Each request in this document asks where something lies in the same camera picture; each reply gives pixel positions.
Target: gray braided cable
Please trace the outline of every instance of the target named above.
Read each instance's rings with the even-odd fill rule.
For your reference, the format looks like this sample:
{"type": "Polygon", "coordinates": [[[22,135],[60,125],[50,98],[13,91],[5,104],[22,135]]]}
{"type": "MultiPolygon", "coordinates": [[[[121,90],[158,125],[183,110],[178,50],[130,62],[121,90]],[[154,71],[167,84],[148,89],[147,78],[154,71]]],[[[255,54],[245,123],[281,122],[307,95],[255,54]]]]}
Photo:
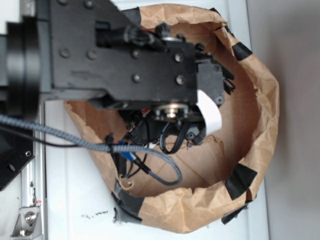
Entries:
{"type": "Polygon", "coordinates": [[[159,176],[157,176],[152,171],[150,171],[149,174],[152,177],[154,177],[155,179],[157,179],[161,183],[168,185],[168,186],[177,185],[177,184],[181,183],[181,181],[182,181],[181,171],[180,171],[179,167],[177,166],[177,164],[173,161],[173,159],[171,157],[169,157],[168,155],[165,155],[164,153],[156,151],[154,149],[150,149],[150,148],[143,147],[143,146],[137,146],[137,145],[112,145],[112,146],[110,146],[110,145],[106,145],[106,144],[96,144],[96,143],[86,141],[86,140],[84,140],[80,137],[74,136],[72,134],[66,133],[64,131],[54,129],[49,126],[41,125],[41,124],[38,124],[35,122],[24,121],[24,120],[10,117],[10,116],[6,116],[3,114],[0,114],[0,124],[9,125],[9,126],[20,128],[20,129],[43,132],[43,133],[53,135],[58,138],[67,140],[71,143],[78,145],[79,147],[84,147],[89,150],[98,151],[98,152],[107,152],[107,153],[126,153],[126,152],[137,153],[137,152],[139,152],[139,153],[151,154],[151,155],[154,155],[160,159],[163,159],[166,163],[170,164],[173,167],[173,169],[175,170],[176,175],[178,177],[178,180],[176,180],[174,182],[167,182],[167,181],[164,181],[163,179],[161,179],[159,176]]]}

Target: gray wall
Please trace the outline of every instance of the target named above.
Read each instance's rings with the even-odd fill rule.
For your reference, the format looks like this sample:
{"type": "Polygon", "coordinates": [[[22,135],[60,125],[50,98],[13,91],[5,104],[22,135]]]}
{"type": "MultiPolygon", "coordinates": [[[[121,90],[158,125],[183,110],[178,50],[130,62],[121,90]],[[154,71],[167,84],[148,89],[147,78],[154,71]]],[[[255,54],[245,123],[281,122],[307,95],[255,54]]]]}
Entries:
{"type": "Polygon", "coordinates": [[[271,240],[320,239],[320,1],[247,0],[253,52],[280,84],[265,178],[271,240]]]}

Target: black mounting plate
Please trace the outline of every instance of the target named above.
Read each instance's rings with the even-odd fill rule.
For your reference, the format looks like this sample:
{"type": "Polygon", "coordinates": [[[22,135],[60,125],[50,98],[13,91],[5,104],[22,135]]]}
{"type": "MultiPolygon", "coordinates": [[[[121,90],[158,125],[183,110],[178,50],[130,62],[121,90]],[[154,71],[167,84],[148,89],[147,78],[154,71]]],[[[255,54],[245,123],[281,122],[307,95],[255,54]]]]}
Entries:
{"type": "MultiPolygon", "coordinates": [[[[33,136],[32,131],[23,133],[33,136]]],[[[0,191],[11,183],[33,157],[33,141],[0,131],[0,191]]]]}

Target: screw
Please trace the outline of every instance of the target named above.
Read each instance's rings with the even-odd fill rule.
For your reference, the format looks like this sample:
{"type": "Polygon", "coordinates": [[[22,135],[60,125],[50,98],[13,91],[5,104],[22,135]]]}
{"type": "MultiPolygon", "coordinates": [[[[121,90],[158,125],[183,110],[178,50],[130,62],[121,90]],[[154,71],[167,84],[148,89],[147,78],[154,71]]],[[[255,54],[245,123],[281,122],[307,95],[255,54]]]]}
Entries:
{"type": "Polygon", "coordinates": [[[85,5],[86,8],[92,9],[94,7],[94,2],[91,1],[91,0],[85,0],[84,1],[84,5],[85,5]]]}
{"type": "Polygon", "coordinates": [[[95,60],[95,59],[97,59],[98,54],[95,50],[90,49],[86,52],[86,56],[91,60],[95,60]]]}
{"type": "Polygon", "coordinates": [[[195,135],[193,134],[193,132],[189,132],[188,135],[187,135],[187,137],[188,137],[189,139],[193,139],[193,138],[195,137],[195,135]]]}
{"type": "Polygon", "coordinates": [[[183,117],[186,119],[188,117],[189,114],[189,109],[188,108],[184,108],[183,109],[183,117]]]}
{"type": "Polygon", "coordinates": [[[141,56],[141,51],[138,49],[135,49],[132,51],[131,55],[133,58],[138,59],[141,56]]]}
{"type": "Polygon", "coordinates": [[[176,35],[176,38],[177,38],[177,39],[181,39],[183,42],[186,41],[185,36],[184,36],[183,34],[181,34],[181,33],[178,33],[178,34],[176,35]]]}
{"type": "Polygon", "coordinates": [[[20,230],[20,236],[26,236],[27,230],[20,230]]]}
{"type": "Polygon", "coordinates": [[[215,98],[215,101],[217,102],[218,105],[221,105],[224,102],[224,97],[223,96],[217,96],[215,98]]]}
{"type": "Polygon", "coordinates": [[[123,108],[123,109],[126,109],[127,107],[129,107],[129,103],[124,102],[124,103],[122,104],[122,108],[123,108]]]}
{"type": "Polygon", "coordinates": [[[175,81],[177,84],[179,85],[183,85],[185,83],[185,78],[184,76],[182,75],[178,75],[176,78],[175,78],[175,81]]]}
{"type": "Polygon", "coordinates": [[[137,74],[137,73],[132,75],[132,80],[137,84],[141,83],[141,81],[142,81],[141,76],[139,74],[137,74]]]}
{"type": "Polygon", "coordinates": [[[199,52],[202,52],[205,50],[205,45],[203,45],[202,43],[197,43],[195,46],[194,46],[195,50],[199,51],[199,52]]]}
{"type": "Polygon", "coordinates": [[[214,64],[214,65],[213,65],[213,70],[214,70],[215,72],[218,72],[220,69],[221,69],[221,68],[220,68],[220,66],[219,66],[218,64],[214,64]]]}
{"type": "Polygon", "coordinates": [[[166,114],[166,117],[168,119],[174,119],[174,118],[176,118],[176,116],[177,115],[174,112],[169,112],[169,113],[166,114]]]}
{"type": "Polygon", "coordinates": [[[67,5],[68,0],[58,0],[58,3],[60,3],[61,5],[67,5]]]}
{"type": "Polygon", "coordinates": [[[36,214],[32,211],[28,212],[25,216],[24,219],[27,223],[30,223],[36,219],[36,214]]]}
{"type": "Polygon", "coordinates": [[[70,55],[71,55],[69,49],[65,47],[61,48],[59,53],[60,53],[60,56],[65,59],[70,58],[70,55]]]}
{"type": "Polygon", "coordinates": [[[181,63],[184,60],[184,56],[181,53],[176,53],[174,55],[174,59],[178,62],[181,63]]]}
{"type": "Polygon", "coordinates": [[[135,136],[134,138],[133,138],[133,140],[137,143],[139,143],[140,142],[140,137],[138,137],[138,136],[135,136]]]}

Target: brown paper bag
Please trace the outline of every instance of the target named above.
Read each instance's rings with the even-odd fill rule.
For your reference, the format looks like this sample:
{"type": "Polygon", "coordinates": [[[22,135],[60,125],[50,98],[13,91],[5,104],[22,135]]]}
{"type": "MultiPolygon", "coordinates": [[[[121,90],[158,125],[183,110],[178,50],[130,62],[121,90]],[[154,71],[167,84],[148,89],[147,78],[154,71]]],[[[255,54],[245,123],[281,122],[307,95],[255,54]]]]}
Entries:
{"type": "MultiPolygon", "coordinates": [[[[177,4],[139,11],[143,27],[168,23],[173,36],[181,33],[188,42],[203,43],[235,75],[236,90],[225,95],[220,108],[222,129],[200,146],[187,149],[183,144],[172,156],[182,171],[181,185],[164,186],[142,171],[123,179],[109,154],[90,152],[118,202],[122,220],[188,233],[256,197],[275,150],[279,86],[266,66],[228,31],[217,12],[177,4]]],[[[127,132],[117,111],[95,110],[86,101],[69,101],[65,107],[88,141],[102,143],[110,132],[119,140],[127,132]]],[[[175,180],[171,167],[156,157],[149,156],[146,165],[167,181],[175,180]]]]}

